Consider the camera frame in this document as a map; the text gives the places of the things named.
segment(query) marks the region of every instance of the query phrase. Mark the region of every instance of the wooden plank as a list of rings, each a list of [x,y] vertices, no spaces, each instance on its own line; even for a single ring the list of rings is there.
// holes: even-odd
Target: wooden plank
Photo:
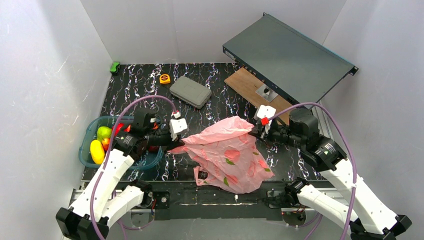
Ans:
[[[279,113],[284,109],[292,106],[292,104],[290,104],[280,95],[271,102],[268,102],[262,96],[257,94],[256,90],[264,83],[244,68],[240,68],[238,71],[225,79],[224,82],[234,91],[240,94],[244,99],[253,104],[256,108],[260,105],[268,105],[275,108],[276,112]],[[281,115],[280,119],[282,119],[286,124],[289,124],[289,113],[287,112]]]

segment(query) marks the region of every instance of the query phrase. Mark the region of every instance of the gray floor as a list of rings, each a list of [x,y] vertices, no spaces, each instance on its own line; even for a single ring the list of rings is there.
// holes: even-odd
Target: gray floor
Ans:
[[[314,215],[315,212],[309,212],[307,217],[310,219]],[[127,226],[132,226],[129,213],[122,219]],[[132,220],[136,226],[143,226],[147,216],[144,214]],[[141,231],[126,230],[126,233],[128,240],[303,240],[313,227],[294,229],[280,224],[283,222],[268,223],[263,219],[178,219],[155,221]],[[323,218],[308,239],[338,240],[341,233],[339,226]],[[124,239],[121,227],[115,224],[107,240],[121,239]]]

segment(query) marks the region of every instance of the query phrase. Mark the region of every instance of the pink plastic bag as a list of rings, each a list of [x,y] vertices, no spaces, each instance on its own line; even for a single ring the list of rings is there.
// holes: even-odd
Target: pink plastic bag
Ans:
[[[238,116],[229,117],[184,138],[185,145],[170,152],[186,152],[200,164],[193,169],[198,186],[213,185],[235,194],[250,193],[274,176],[256,148],[255,137],[248,134],[252,128],[252,124]],[[207,172],[207,178],[199,179],[199,171]]]

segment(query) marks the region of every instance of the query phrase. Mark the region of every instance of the tape measure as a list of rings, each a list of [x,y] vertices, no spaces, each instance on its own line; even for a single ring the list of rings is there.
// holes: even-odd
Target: tape measure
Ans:
[[[159,77],[160,84],[170,84],[171,83],[171,77],[168,74],[162,74]]]

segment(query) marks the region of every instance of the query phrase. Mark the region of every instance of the gray case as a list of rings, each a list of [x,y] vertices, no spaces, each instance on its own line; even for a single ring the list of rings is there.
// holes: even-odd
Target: gray case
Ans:
[[[172,95],[197,109],[201,109],[212,95],[209,88],[185,76],[180,76],[169,90]]]

